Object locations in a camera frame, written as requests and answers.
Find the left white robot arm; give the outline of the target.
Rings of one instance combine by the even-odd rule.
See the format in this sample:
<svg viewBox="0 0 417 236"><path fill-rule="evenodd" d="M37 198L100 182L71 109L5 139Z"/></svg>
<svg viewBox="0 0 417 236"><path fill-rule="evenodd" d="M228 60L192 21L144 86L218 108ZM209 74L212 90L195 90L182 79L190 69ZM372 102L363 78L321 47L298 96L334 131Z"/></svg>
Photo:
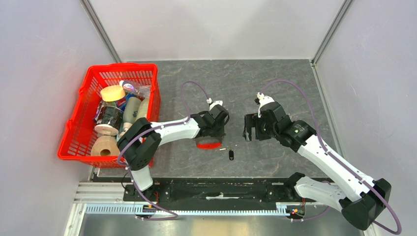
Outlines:
<svg viewBox="0 0 417 236"><path fill-rule="evenodd" d="M117 142L121 156L125 159L135 194L143 201L154 195L153 180L149 163L157 149L164 144L182 139L192 139L200 149L214 149L222 145L225 125L229 121L228 111L220 104L209 110L180 120L149 122L139 118Z"/></svg>

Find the grey red key holder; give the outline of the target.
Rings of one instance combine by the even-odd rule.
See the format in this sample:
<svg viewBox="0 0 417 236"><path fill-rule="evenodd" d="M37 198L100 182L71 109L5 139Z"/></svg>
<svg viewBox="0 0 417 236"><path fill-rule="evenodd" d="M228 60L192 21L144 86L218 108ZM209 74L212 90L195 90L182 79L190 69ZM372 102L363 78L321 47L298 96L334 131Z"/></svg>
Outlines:
<svg viewBox="0 0 417 236"><path fill-rule="evenodd" d="M203 150L216 149L222 146L222 138L199 137L195 139L196 147Z"/></svg>

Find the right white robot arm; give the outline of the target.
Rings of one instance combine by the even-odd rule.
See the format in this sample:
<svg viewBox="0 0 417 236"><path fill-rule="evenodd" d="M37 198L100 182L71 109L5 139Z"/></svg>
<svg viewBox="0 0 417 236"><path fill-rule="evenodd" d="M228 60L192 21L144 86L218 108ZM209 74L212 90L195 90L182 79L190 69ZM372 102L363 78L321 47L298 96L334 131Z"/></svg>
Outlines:
<svg viewBox="0 0 417 236"><path fill-rule="evenodd" d="M283 107L271 97L256 99L258 111L246 114L243 137L247 141L275 138L282 146L305 157L334 183L334 186L294 173L285 182L284 195L289 201L312 199L342 213L355 228L367 230L386 208L392 186L384 178L361 172L338 153L333 153L317 132L302 120L292 121Z"/></svg>

